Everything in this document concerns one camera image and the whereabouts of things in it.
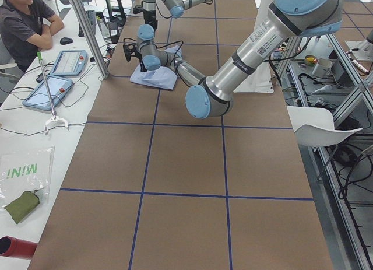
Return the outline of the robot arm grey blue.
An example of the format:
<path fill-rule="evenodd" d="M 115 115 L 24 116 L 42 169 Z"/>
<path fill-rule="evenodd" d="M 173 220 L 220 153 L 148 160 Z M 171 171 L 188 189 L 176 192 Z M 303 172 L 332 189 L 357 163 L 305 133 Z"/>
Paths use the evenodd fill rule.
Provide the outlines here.
<path fill-rule="evenodd" d="M 139 27 L 135 50 L 148 71 L 166 66 L 190 85 L 185 104 L 191 116 L 222 116 L 232 107 L 233 91 L 284 40 L 338 31 L 342 7 L 343 0 L 273 0 L 264 20 L 213 76 L 204 76 L 176 53 L 159 50 L 154 43 L 154 28 L 149 24 Z"/>
<path fill-rule="evenodd" d="M 169 10 L 171 17 L 179 18 L 184 12 L 202 3 L 212 3 L 213 0 L 161 0 Z M 142 10 L 145 23 L 157 29 L 157 0 L 142 0 Z"/>

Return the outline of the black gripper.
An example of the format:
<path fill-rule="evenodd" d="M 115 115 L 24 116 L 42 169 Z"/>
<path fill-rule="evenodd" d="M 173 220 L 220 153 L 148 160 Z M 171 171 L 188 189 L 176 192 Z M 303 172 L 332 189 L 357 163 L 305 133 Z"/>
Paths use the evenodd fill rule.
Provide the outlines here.
<path fill-rule="evenodd" d="M 144 65 L 144 62 L 143 62 L 142 54 L 139 51 L 136 52 L 136 57 L 139 60 L 140 71 L 141 72 L 147 72 L 147 69 L 146 69 L 146 67 Z"/>
<path fill-rule="evenodd" d="M 155 10 L 144 11 L 143 17 L 146 24 L 150 25 L 154 30 L 157 30 L 157 19 Z"/>

